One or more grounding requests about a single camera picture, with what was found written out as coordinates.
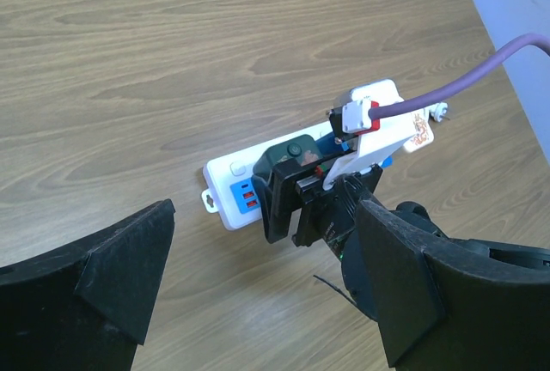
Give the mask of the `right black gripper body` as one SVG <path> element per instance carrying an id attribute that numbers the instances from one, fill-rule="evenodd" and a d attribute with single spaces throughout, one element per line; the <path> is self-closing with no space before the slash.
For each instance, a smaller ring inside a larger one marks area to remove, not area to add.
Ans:
<path id="1" fill-rule="evenodd" d="M 367 173 L 345 173 L 328 191 L 320 190 L 302 208 L 298 227 L 292 235 L 295 246 L 311 246 L 323 240 L 330 249 L 343 249 L 355 229 L 358 202 L 370 198 L 383 169 L 374 165 Z"/>

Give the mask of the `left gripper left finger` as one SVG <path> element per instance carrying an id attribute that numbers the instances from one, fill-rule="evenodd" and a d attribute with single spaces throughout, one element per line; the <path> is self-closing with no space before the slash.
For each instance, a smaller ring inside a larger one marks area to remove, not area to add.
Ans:
<path id="1" fill-rule="evenodd" d="M 1 269 L 3 370 L 129 370 L 174 235 L 174 205 Z"/>

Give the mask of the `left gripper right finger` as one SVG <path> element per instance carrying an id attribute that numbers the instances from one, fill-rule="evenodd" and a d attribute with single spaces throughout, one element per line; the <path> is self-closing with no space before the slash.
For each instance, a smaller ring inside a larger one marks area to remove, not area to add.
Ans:
<path id="1" fill-rule="evenodd" d="M 482 256 L 369 200 L 356 222 L 391 368 L 548 369 L 549 272 Z"/>

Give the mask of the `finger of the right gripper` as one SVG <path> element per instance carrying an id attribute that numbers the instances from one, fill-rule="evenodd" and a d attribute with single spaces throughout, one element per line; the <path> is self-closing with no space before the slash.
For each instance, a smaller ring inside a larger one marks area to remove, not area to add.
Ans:
<path id="1" fill-rule="evenodd" d="M 298 206 L 293 184 L 301 171 L 297 160 L 276 164 L 258 160 L 253 167 L 252 184 L 260 202 L 268 243 L 275 243 L 288 235 L 291 214 Z"/>

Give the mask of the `white multicolour power strip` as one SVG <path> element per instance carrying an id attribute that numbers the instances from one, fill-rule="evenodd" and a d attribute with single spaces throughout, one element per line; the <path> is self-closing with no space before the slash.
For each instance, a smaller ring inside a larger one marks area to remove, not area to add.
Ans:
<path id="1" fill-rule="evenodd" d="M 258 221 L 260 202 L 251 182 L 256 161 L 277 143 L 303 134 L 317 140 L 331 132 L 332 127 L 326 121 L 208 161 L 203 167 L 207 188 L 201 193 L 205 208 L 218 213 L 228 230 Z"/>

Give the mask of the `dark green cube adapter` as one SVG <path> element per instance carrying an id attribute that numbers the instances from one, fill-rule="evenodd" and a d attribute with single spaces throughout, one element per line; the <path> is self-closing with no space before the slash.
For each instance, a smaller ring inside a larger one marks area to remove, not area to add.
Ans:
<path id="1" fill-rule="evenodd" d="M 316 141 L 310 135 L 301 135 L 269 147 L 254 164 L 253 174 L 269 180 L 272 168 L 280 162 L 296 160 L 305 166 L 322 157 Z"/>

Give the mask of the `blue cube plug adapter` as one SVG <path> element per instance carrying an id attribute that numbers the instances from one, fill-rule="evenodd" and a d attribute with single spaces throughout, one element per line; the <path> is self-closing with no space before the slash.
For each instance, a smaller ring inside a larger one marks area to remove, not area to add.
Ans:
<path id="1" fill-rule="evenodd" d="M 316 145 L 319 149 L 319 151 L 323 154 L 323 155 L 331 155 L 335 152 L 340 152 L 340 151 L 344 151 L 345 149 L 343 148 L 344 144 L 337 144 L 335 141 L 334 141 L 334 134 L 331 132 L 331 133 L 328 133 L 326 134 L 325 136 L 323 137 L 320 137 L 319 139 L 317 139 L 316 141 Z M 379 166 L 381 168 L 386 168 L 386 167 L 390 167 L 391 165 L 393 164 L 393 159 L 391 156 L 387 157 L 384 161 L 380 162 L 379 163 Z"/>

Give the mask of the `orange cube plug adapter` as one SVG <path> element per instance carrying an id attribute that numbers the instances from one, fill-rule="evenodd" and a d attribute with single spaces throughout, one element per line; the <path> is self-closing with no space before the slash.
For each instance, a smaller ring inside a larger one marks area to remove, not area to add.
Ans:
<path id="1" fill-rule="evenodd" d="M 430 114 L 426 109 L 419 109 L 412 112 L 411 115 L 415 126 L 415 134 L 403 145 L 403 149 L 407 153 L 422 149 L 431 144 L 435 138 L 429 123 Z"/>

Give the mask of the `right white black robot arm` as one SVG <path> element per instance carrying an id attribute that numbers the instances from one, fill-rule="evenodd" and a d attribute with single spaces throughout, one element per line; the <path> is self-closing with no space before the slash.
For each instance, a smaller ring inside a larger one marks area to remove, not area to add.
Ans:
<path id="1" fill-rule="evenodd" d="M 327 280 L 321 282 L 344 296 L 357 310 L 377 321 L 377 311 L 371 284 L 359 250 L 355 211 L 362 199 L 382 205 L 373 195 L 382 177 L 382 168 L 375 165 L 366 173 L 344 173 L 332 188 L 323 189 L 329 165 L 335 159 L 317 160 L 301 166 L 296 160 L 270 165 L 260 160 L 254 165 L 252 185 L 258 195 L 266 240 L 274 243 L 290 231 L 294 211 L 300 210 L 298 226 L 292 234 L 295 246 L 311 246 L 323 240 L 339 259 L 345 289 L 349 296 Z M 418 203 L 406 201 L 390 213 L 432 236 L 449 240 L 509 265 L 549 272 L 549 250 L 517 246 L 486 240 L 458 240 L 448 237 Z"/>

